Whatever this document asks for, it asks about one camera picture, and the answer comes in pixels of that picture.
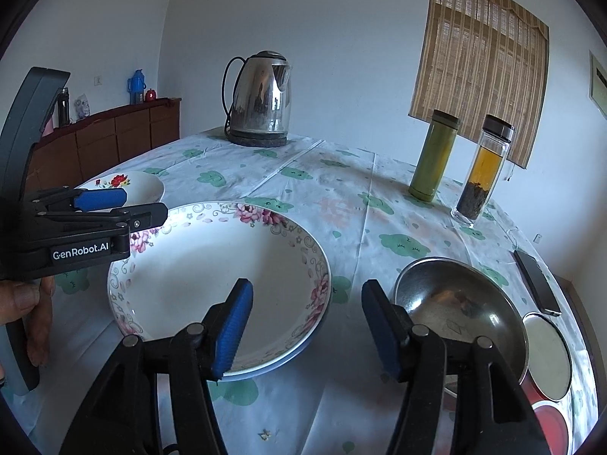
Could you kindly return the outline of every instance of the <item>metal bowl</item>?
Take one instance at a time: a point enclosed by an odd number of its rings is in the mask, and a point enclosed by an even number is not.
[[[432,256],[408,265],[398,276],[393,302],[414,323],[423,323],[445,339],[471,343],[493,340],[519,383],[529,361],[529,343],[514,304],[487,276],[459,261]],[[457,393],[456,376],[445,388]]]

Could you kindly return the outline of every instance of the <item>electric kettle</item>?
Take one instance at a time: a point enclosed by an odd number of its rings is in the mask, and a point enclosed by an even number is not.
[[[230,65],[241,60],[230,109],[225,103],[226,75]],[[286,144],[291,115],[291,65],[274,51],[260,51],[246,60],[232,58],[222,81],[226,112],[225,134],[235,144],[247,147],[280,147]]]

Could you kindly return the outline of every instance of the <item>screw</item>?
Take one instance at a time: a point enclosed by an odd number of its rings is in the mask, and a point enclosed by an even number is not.
[[[190,323],[187,328],[187,333],[190,334],[191,336],[197,336],[198,334],[202,333],[202,330],[204,330],[204,327],[202,326],[202,323]]]
[[[426,337],[430,333],[430,329],[426,327],[426,325],[413,325],[411,327],[411,331],[414,336],[417,337]]]
[[[476,339],[476,343],[479,347],[482,347],[483,349],[490,349],[491,347],[493,347],[493,341],[489,337],[485,336],[478,337],[478,339]]]
[[[139,342],[138,336],[126,336],[126,337],[124,337],[124,339],[122,339],[122,345],[124,347],[136,346],[137,342]]]

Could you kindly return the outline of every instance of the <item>human hand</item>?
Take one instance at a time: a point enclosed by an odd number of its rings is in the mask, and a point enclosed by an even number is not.
[[[10,280],[0,281],[0,325],[30,315],[25,325],[27,355],[34,366],[49,359],[49,333],[53,323],[51,296],[55,292],[55,277],[43,277],[40,286]],[[0,364],[0,379],[4,369]]]

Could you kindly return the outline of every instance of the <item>white wall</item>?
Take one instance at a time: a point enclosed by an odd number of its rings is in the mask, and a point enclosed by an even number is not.
[[[589,50],[607,50],[574,0],[516,0],[550,27],[546,101],[528,169],[498,202],[553,271],[569,277],[605,207],[607,121],[588,98]],[[164,95],[181,96],[182,135],[223,125],[220,87],[233,56],[270,49],[293,65],[293,133],[412,164],[427,124],[409,118],[428,0],[170,0],[160,52]],[[237,66],[228,79],[234,83]],[[462,180],[474,145],[459,138],[447,175]]]
[[[126,80],[138,68],[156,88],[168,1],[40,0],[0,60],[0,129],[32,66],[72,73],[74,119],[74,99],[83,93],[91,113],[128,104]],[[96,75],[102,85],[94,86]]]
[[[584,303],[588,318],[597,334],[603,362],[607,369],[607,224],[582,262],[573,285]]]

